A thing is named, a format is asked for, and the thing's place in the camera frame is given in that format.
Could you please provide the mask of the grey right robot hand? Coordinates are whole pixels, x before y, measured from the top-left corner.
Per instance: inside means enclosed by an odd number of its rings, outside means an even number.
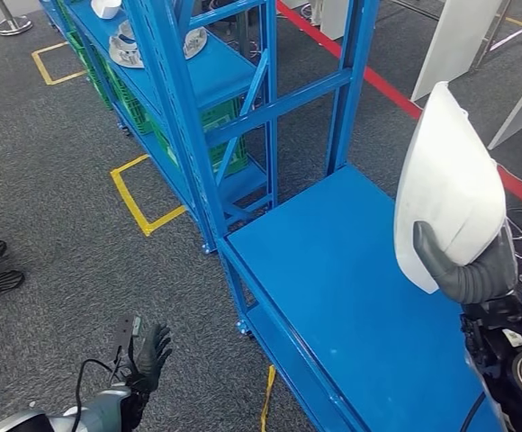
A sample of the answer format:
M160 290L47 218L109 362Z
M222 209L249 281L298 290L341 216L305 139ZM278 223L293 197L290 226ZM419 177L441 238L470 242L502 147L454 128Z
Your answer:
M454 302L488 302L506 296L517 284L518 266L507 221L481 255L467 265L457 265L447 257L426 221L415 222L412 232L413 247L421 262Z

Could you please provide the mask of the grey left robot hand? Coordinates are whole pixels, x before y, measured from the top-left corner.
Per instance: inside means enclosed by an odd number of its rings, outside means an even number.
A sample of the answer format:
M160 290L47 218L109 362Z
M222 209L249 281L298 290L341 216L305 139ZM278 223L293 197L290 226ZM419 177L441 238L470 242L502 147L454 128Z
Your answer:
M126 385L133 391L150 394L159 384L162 368L172 349L170 329L166 324L155 324L144 341Z

